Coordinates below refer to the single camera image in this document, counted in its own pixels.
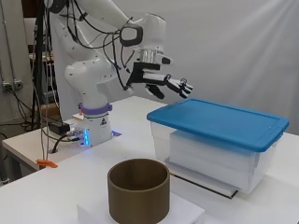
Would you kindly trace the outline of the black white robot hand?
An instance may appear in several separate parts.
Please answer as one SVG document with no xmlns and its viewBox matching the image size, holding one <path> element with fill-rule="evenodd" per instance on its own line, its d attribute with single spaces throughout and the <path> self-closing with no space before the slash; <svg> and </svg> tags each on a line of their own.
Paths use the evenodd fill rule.
<svg viewBox="0 0 299 224">
<path fill-rule="evenodd" d="M 131 88 L 133 84 L 144 84 L 147 91 L 158 99 L 164 98 L 159 87 L 166 86 L 180 97 L 187 98 L 191 94 L 193 86 L 187 82 L 186 78 L 175 79 L 170 74 L 160 74 L 161 66 L 171 63 L 172 60 L 160 51 L 142 49 L 137 61 L 134 62 L 133 71 L 126 86 Z"/>
</svg>

